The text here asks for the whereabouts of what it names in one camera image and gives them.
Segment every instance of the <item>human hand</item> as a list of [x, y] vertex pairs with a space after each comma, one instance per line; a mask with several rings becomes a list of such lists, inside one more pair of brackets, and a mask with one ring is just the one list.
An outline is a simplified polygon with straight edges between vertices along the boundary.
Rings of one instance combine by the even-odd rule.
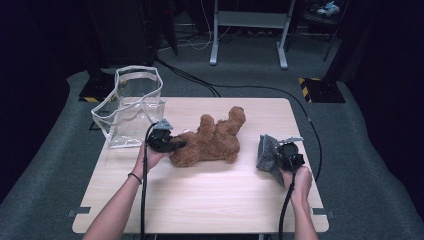
[[[283, 175], [284, 185], [288, 189], [293, 180], [293, 175], [289, 171], [280, 169]], [[309, 206], [308, 196], [312, 186], [312, 173], [309, 168], [302, 166], [296, 171], [295, 186], [291, 196], [293, 205]]]
[[[144, 162], [144, 144], [140, 146], [140, 150], [138, 152], [137, 162], [134, 166], [134, 169], [132, 173], [137, 175], [140, 179], [143, 178], [143, 162]], [[164, 157], [169, 157], [174, 152], [168, 152], [168, 153], [158, 153], [151, 149], [149, 146], [147, 146], [147, 173], [149, 173], [150, 169], [154, 168], [159, 161]]]

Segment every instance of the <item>black curtain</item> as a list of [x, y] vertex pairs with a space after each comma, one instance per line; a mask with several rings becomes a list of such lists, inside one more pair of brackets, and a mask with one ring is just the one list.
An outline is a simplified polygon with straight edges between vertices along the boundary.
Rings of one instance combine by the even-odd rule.
[[0, 26], [3, 201], [62, 111], [66, 78], [104, 58], [82, 1], [2, 1]]
[[[351, 71], [347, 85], [364, 115], [369, 138], [424, 219], [423, 7], [418, 0], [379, 1], [370, 11], [373, 21], [364, 32], [366, 41], [344, 46], [360, 48], [361, 54], [341, 55], [349, 61], [333, 62], [332, 67], [338, 78]], [[352, 72], [354, 62], [359, 64]]]

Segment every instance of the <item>clear plastic bag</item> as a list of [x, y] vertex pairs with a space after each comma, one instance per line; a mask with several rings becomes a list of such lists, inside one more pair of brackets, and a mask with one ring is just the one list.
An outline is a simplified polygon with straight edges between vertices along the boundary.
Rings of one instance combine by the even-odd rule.
[[91, 110], [110, 148], [136, 147], [152, 123], [162, 120], [165, 101], [157, 69], [129, 66], [116, 70], [115, 88]]

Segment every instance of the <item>stuffed animal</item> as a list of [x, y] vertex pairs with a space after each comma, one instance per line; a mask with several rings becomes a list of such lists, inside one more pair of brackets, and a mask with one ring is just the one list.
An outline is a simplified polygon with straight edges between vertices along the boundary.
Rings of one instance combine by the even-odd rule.
[[243, 108], [237, 106], [231, 108], [227, 120], [219, 120], [216, 124], [209, 114], [202, 115], [197, 132], [188, 131], [171, 140], [187, 142], [169, 157], [171, 162], [177, 167], [189, 167], [200, 160], [234, 163], [240, 151], [236, 135], [245, 121]]

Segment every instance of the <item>gray carpet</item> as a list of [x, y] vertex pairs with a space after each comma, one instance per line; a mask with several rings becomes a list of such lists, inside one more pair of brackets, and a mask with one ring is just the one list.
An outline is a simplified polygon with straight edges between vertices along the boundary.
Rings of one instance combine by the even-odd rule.
[[[214, 67], [208, 63], [211, 45], [204, 50], [179, 47], [178, 56], [169, 49], [159, 51], [158, 55], [166, 63], [213, 84], [277, 88], [291, 93], [301, 102], [322, 143], [318, 188], [324, 207], [336, 216], [329, 220], [330, 229], [319, 234], [321, 239], [423, 239], [424, 224], [403, 185], [387, 171], [369, 142], [361, 112], [347, 87], [338, 83], [347, 101], [345, 104], [311, 104], [303, 100], [298, 78], [323, 77], [337, 46], [329, 60], [322, 62], [327, 43], [322, 39], [297, 36], [287, 53], [289, 69], [281, 70], [276, 41], [278, 39], [269, 37], [234, 37], [220, 45], [218, 64]], [[163, 96], [212, 96], [207, 88], [175, 75], [162, 65], [155, 63], [154, 66], [164, 81]], [[81, 238], [72, 232], [74, 219], [66, 215], [70, 209], [79, 207], [104, 143], [100, 131], [88, 130], [92, 123], [90, 110], [97, 104], [78, 102], [78, 94], [87, 80], [86, 72], [69, 77], [71, 93], [66, 107], [42, 148], [0, 206], [0, 239]], [[293, 98], [264, 88], [216, 89], [222, 97], [289, 99], [305, 138], [312, 170], [316, 173], [318, 143]], [[285, 234], [285, 239], [292, 237], [292, 234]]]

